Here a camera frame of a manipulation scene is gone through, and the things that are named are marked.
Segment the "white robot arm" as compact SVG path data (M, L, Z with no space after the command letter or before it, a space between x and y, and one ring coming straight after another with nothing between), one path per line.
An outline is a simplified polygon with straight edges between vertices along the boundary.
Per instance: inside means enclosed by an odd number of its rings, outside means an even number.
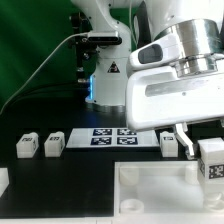
M88 106L133 131L172 128L188 158L192 123L224 117L224 0L71 0L96 47Z

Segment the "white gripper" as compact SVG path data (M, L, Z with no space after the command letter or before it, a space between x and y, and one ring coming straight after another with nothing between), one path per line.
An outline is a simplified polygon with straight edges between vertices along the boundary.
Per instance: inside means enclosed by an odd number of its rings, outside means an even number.
M138 71L128 80L128 128L143 131L174 125L174 134L189 160L195 153L187 124L223 117L224 63L218 63L213 73L178 78L174 68L164 66Z

